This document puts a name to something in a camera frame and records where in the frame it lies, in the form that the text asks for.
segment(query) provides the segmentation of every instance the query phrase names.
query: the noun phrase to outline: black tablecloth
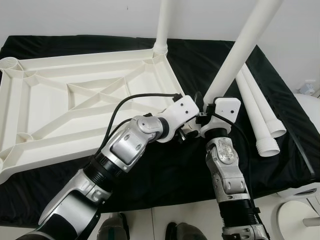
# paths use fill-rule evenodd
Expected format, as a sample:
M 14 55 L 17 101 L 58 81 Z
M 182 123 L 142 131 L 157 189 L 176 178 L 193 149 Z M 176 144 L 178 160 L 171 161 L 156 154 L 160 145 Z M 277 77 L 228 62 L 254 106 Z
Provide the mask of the black tablecloth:
M 0 51 L 0 59 L 140 50 L 152 48 L 153 43 L 154 39 L 113 36 L 10 36 Z M 229 41 L 168 40 L 167 58 L 186 94 L 205 94 L 232 45 Z M 288 130 L 277 139 L 279 155 L 260 157 L 247 113 L 241 106 L 237 124 L 250 141 L 254 196 L 319 181 L 320 136 L 316 128 L 258 47 L 247 65 Z M 235 82 L 226 96 L 241 100 Z M 231 136 L 246 175 L 244 142 L 235 130 Z M 127 211 L 215 198 L 205 154 L 205 141 L 201 138 L 184 144 L 150 144 L 103 210 Z M 14 174 L 0 185 L 0 225 L 35 226 L 47 203 L 87 161 L 85 157 Z

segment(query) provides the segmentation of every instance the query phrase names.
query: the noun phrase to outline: white tube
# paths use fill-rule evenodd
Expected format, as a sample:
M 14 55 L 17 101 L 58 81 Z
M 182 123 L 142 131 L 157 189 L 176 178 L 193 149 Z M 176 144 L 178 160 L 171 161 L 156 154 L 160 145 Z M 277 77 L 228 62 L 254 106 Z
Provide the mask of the white tube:
M 267 125 L 262 117 L 259 108 L 256 104 L 254 96 L 246 82 L 242 71 L 236 76 L 236 83 L 241 93 L 241 97 L 250 119 L 252 129 L 256 138 L 256 149 L 261 157 L 271 157 L 280 153 L 277 141 L 274 140 L 267 128 Z
M 222 97 L 248 59 L 283 0 L 258 0 L 231 51 L 206 92 L 204 107 Z
M 318 227 L 320 226 L 320 217 L 311 217 L 311 218 L 304 218 L 303 224 L 306 227 Z
M 277 119 L 276 115 L 274 114 L 274 111 L 272 111 L 265 96 L 263 95 L 258 84 L 256 83 L 254 76 L 252 76 L 248 66 L 244 64 L 241 68 L 241 71 L 246 80 L 246 83 L 248 84 L 251 90 L 254 100 L 259 107 L 261 115 L 265 121 L 266 126 L 269 129 L 269 133 L 271 134 L 271 136 L 273 138 L 278 138 L 284 135 L 287 132 L 285 126 L 279 119 Z
M 168 51 L 167 38 L 173 8 L 173 1 L 174 0 L 161 1 L 158 30 L 156 33 L 156 41 L 153 46 L 153 51 L 157 54 L 166 54 Z

